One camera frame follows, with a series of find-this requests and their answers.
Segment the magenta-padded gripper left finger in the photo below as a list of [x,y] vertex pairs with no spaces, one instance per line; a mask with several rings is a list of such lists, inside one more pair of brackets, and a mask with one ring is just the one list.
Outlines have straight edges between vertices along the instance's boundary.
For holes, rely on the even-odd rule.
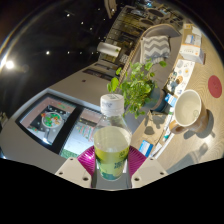
[[56,175],[84,188],[92,188],[96,174],[96,158],[91,146],[77,158],[69,157],[56,171]]

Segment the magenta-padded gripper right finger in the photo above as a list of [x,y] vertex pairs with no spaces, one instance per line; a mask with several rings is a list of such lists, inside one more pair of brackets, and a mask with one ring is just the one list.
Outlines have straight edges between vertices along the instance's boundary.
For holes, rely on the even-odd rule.
[[128,172],[132,188],[140,188],[167,176],[166,170],[155,158],[147,158],[134,147],[129,148]]

